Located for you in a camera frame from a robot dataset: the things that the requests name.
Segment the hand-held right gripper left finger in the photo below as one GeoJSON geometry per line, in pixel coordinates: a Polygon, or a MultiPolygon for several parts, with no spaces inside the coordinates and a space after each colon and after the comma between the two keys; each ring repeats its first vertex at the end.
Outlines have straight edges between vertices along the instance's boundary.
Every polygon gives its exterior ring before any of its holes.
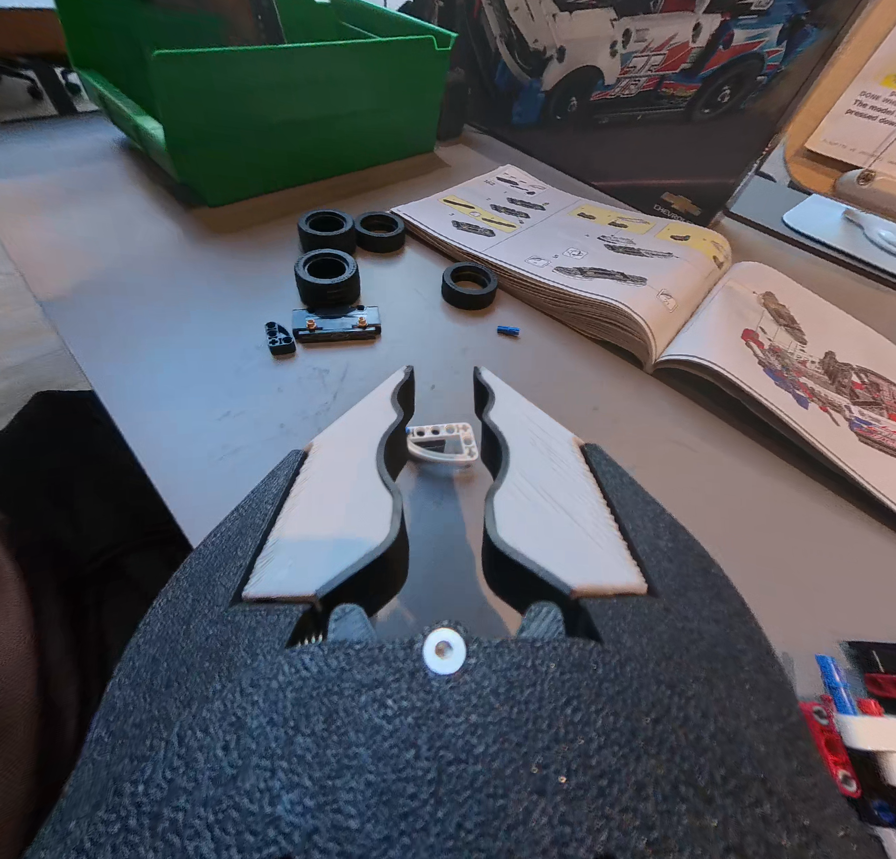
{"type": "Polygon", "coordinates": [[[312,439],[263,537],[241,597],[322,606],[354,580],[377,611],[400,590],[408,550],[397,479],[415,408],[411,365],[312,439]]]}

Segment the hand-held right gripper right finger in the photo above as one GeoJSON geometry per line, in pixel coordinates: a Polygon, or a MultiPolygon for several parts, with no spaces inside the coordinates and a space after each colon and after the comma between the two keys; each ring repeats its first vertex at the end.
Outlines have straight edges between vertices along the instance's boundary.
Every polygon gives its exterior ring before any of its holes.
{"type": "Polygon", "coordinates": [[[474,399],[493,478],[488,543],[565,598],[646,595],[584,442],[482,366],[474,370],[474,399]]]}

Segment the white curved brick with pin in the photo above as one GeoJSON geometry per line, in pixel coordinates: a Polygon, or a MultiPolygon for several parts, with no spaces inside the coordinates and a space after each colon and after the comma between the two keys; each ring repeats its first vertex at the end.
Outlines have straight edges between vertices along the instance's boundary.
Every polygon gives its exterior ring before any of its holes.
{"type": "Polygon", "coordinates": [[[406,440],[409,455],[418,461],[465,467],[479,457],[473,427],[467,422],[411,425],[406,440]]]}

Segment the green plastic bin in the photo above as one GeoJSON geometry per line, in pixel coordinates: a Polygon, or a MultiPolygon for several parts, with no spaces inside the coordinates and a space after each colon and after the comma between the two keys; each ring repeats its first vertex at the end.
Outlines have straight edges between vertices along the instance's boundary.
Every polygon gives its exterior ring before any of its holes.
{"type": "Polygon", "coordinates": [[[434,148],[453,32],[365,0],[274,0],[283,44],[146,0],[54,0],[90,99],[209,206],[434,148]]]}

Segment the black panel brick with pins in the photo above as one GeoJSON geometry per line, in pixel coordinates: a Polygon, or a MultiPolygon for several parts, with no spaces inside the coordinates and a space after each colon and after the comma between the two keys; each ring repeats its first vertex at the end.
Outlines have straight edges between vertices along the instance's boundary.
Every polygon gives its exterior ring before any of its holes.
{"type": "Polygon", "coordinates": [[[292,311],[291,330],[301,345],[372,341],[382,334],[382,319],[371,305],[300,308],[292,311]]]}

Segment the black toy tyre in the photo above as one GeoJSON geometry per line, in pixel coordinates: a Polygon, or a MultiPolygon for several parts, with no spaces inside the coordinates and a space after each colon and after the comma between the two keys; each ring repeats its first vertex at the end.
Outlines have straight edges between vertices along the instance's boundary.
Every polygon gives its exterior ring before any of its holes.
{"type": "Polygon", "coordinates": [[[331,209],[308,211],[297,221],[299,245],[303,253],[318,249],[334,249],[353,255],[357,247],[357,231],[352,215],[331,209]]]}
{"type": "Polygon", "coordinates": [[[456,309],[483,310],[495,300],[498,280],[488,268],[473,262],[458,262],[442,273],[442,298],[456,309]]]}
{"type": "Polygon", "coordinates": [[[356,246],[376,254],[390,254],[403,248],[406,228],[395,214],[366,212],[355,218],[356,246]]]}
{"type": "Polygon", "coordinates": [[[309,309],[352,305],[360,298],[357,261],[345,251],[308,251],[297,260],[294,276],[299,297],[309,309]]]}

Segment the grey desk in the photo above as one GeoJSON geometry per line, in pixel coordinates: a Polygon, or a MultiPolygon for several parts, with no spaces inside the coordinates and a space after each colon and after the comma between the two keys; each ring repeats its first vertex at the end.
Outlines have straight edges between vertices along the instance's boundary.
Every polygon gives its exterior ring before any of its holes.
{"type": "Polygon", "coordinates": [[[263,326],[298,305],[297,217],[386,209],[509,163],[613,204],[468,131],[436,155],[222,208],[193,208],[102,116],[2,125],[2,262],[27,282],[190,542],[290,450],[404,365],[415,422],[468,420],[483,365],[594,442],[688,528],[798,681],[841,641],[894,641],[894,523],[789,444],[499,293],[442,300],[442,256],[360,255],[384,332],[273,359],[263,326]],[[519,338],[497,326],[521,328],[519,338]]]}

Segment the black chair base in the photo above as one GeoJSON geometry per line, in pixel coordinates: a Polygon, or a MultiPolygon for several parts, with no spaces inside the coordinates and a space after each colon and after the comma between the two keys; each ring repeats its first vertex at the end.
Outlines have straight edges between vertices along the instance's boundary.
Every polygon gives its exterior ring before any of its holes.
{"type": "Polygon", "coordinates": [[[73,116],[79,112],[76,100],[84,90],[73,69],[41,58],[2,58],[2,95],[11,83],[22,85],[28,103],[18,118],[73,116]]]}

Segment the person's clothed body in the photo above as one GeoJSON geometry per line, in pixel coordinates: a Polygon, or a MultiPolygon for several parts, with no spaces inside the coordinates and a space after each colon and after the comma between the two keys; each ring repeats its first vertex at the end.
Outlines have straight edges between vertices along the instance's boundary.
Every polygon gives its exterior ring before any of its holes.
{"type": "Polygon", "coordinates": [[[1,433],[1,852],[59,797],[127,643],[192,550],[91,391],[1,433]]]}

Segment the open instruction booklet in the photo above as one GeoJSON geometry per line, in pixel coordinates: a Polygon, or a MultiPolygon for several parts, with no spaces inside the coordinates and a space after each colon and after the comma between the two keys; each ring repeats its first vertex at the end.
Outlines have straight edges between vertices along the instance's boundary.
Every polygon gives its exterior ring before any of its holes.
{"type": "Polygon", "coordinates": [[[512,166],[392,209],[408,232],[645,372],[710,382],[895,507],[895,349],[717,232],[577,197],[512,166]]]}

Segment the partly built toy car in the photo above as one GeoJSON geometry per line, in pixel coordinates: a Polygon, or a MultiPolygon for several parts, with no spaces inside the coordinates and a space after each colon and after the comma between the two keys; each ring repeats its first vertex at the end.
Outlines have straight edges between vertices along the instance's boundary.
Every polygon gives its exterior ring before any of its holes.
{"type": "Polygon", "coordinates": [[[799,708],[838,792],[894,856],[895,644],[840,647],[847,666],[817,654],[823,689],[799,708]]]}

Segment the toy car set box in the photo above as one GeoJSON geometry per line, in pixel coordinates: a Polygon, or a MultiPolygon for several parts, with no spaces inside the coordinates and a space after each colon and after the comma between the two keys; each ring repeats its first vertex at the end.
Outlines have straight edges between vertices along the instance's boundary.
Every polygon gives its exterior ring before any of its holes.
{"type": "Polygon", "coordinates": [[[456,0],[469,123],[706,225],[868,0],[456,0]]]}

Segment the instruction sheet on stand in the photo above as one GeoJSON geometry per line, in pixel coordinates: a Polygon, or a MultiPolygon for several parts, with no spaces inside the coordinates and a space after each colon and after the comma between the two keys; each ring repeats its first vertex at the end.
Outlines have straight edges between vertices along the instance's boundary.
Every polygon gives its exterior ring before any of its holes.
{"type": "Polygon", "coordinates": [[[877,0],[840,47],[811,98],[825,112],[802,126],[787,164],[811,195],[782,216],[791,232],[894,278],[894,0],[877,0]]]}

